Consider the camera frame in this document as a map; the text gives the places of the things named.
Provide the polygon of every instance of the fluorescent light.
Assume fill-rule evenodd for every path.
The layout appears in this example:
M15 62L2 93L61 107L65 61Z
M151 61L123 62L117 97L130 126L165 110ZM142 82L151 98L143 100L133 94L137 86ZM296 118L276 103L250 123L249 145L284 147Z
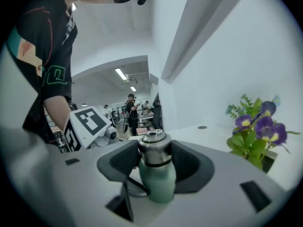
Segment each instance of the fluorescent light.
M115 71L119 74L119 76L123 79L123 80L127 80L126 76L123 74L123 72L117 68L115 69Z
M72 11L76 10L77 6L73 3L71 6Z

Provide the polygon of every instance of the metal bottle cap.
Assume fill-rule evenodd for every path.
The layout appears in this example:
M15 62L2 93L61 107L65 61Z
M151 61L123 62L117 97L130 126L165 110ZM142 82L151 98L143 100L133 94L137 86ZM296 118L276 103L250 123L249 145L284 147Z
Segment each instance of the metal bottle cap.
M171 160L170 135L163 130L148 131L139 139L139 150L146 165L162 166Z

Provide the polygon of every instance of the black t-shirt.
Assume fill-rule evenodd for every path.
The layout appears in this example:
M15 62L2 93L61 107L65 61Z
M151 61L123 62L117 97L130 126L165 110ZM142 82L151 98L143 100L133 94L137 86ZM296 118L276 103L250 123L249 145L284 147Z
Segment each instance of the black t-shirt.
M138 118L137 110L133 111L132 107L134 107L134 103L131 102L131 101L128 101L128 103L126 104L126 109L127 109L128 113L129 113L129 118L130 119L137 119Z
M23 128L54 140L43 101L53 96L71 100L71 52L78 30L65 0L32 0L10 33L7 46L38 96Z

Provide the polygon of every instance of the person in black t-shirt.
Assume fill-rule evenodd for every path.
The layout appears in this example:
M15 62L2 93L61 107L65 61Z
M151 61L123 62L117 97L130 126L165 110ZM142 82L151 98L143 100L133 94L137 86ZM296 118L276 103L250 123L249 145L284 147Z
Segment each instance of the person in black t-shirt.
M134 95L130 94L128 95L128 101L126 104L126 109L129 113L128 118L128 125L132 130L132 135L137 135L137 128L138 128L138 113L137 108L140 106L140 104L134 105Z
M72 5L76 1L30 1L6 41L19 70L38 93L23 128L37 133L46 143L56 140L48 126L44 107L61 130L71 111L68 105L71 101L71 53L78 33Z

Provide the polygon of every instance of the bottle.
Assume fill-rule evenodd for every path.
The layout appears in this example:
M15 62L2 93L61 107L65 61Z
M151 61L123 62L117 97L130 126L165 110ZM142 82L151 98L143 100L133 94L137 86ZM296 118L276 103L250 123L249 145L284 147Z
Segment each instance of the bottle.
M142 159L139 174L150 191L148 198L156 203L169 203L174 197L176 170L171 161L171 137L163 130L148 131L139 139Z

